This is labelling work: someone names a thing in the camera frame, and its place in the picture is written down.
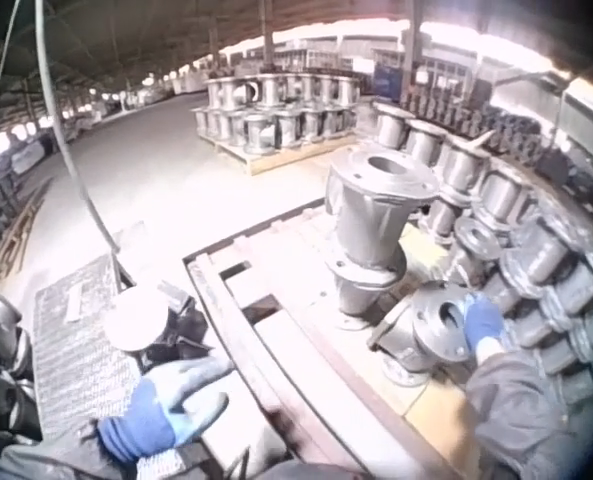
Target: dark clothing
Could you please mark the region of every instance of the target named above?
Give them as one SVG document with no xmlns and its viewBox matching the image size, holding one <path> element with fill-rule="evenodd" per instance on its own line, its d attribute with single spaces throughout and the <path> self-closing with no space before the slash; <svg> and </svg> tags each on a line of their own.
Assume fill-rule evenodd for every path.
<svg viewBox="0 0 593 480">
<path fill-rule="evenodd" d="M 474 372 L 466 391 L 479 420 L 476 438 L 484 451 L 505 465 L 494 462 L 484 468 L 483 478 L 511 478 L 516 473 L 523 479 L 538 480 L 568 476 L 569 462 L 574 460 L 570 457 L 574 437 L 567 431 L 562 411 L 549 399 L 547 385 L 524 352 L 496 355 Z M 95 422 L 38 446 L 7 447 L 0 458 L 0 480 L 114 480 L 134 474 L 105 452 Z M 358 477 L 336 467 L 286 462 L 257 478 Z"/>
</svg>

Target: warehouse floor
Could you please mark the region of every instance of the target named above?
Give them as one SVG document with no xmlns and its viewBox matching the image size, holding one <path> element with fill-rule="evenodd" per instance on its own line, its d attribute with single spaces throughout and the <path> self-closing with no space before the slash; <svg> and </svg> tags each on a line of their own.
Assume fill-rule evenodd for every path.
<svg viewBox="0 0 593 480">
<path fill-rule="evenodd" d="M 325 171 L 293 164 L 246 176 L 196 135 L 189 111 L 206 96 L 182 96 L 108 122 L 72 147 L 81 176 L 110 232 L 142 222 L 152 255 L 180 259 L 228 234 L 320 196 Z M 2 290 L 31 331 L 35 293 L 107 251 L 60 155 L 29 174 L 53 178 L 32 228 L 23 268 Z"/>
</svg>

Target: metal grate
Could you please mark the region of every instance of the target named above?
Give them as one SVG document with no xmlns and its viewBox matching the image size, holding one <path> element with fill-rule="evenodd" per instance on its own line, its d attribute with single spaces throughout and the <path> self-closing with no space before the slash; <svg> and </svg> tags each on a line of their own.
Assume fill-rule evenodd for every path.
<svg viewBox="0 0 593 480">
<path fill-rule="evenodd" d="M 127 407 L 141 374 L 131 357 L 109 344 L 101 323 L 119 288 L 117 262 L 104 255 L 36 294 L 33 360 L 46 440 L 76 428 L 84 418 L 119 415 Z M 80 294 L 77 315 L 67 312 L 70 292 Z M 161 478 L 181 470 L 180 457 L 169 451 L 141 461 L 138 477 Z"/>
</svg>

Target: worker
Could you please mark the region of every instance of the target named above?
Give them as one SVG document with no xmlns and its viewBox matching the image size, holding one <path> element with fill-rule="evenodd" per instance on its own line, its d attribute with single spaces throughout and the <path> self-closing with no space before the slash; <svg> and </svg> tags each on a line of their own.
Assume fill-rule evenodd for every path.
<svg viewBox="0 0 593 480">
<path fill-rule="evenodd" d="M 562 411 L 548 399 L 547 383 L 527 354 L 505 351 L 503 319 L 494 304 L 476 294 L 468 295 L 462 308 L 465 337 L 478 362 L 466 393 L 478 419 L 474 433 L 485 452 L 482 478 L 565 478 L 560 469 L 567 465 L 573 437 Z M 0 458 L 0 480 L 133 478 L 140 458 L 192 442 L 218 418 L 227 396 L 203 387 L 231 371 L 231 363 L 219 358 L 154 368 L 141 379 L 122 416 L 89 420 L 37 446 L 7 447 Z M 289 461 L 257 478 L 362 476 Z"/>
</svg>

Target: blue glove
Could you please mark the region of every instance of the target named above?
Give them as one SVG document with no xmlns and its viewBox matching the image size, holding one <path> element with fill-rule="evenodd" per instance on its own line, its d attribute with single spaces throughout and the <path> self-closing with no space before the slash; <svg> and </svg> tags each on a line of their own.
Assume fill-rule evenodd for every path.
<svg viewBox="0 0 593 480">
<path fill-rule="evenodd" d="M 232 370 L 229 360 L 214 357 L 178 360 L 152 369 L 134 389 L 122 417 L 98 422 L 103 445 L 128 465 L 195 440 L 228 403 L 224 393 L 207 398 L 205 392 L 196 392 Z"/>
<path fill-rule="evenodd" d="M 465 339 L 472 352 L 485 337 L 500 338 L 503 332 L 503 315 L 482 293 L 468 293 L 463 308 Z"/>
</svg>

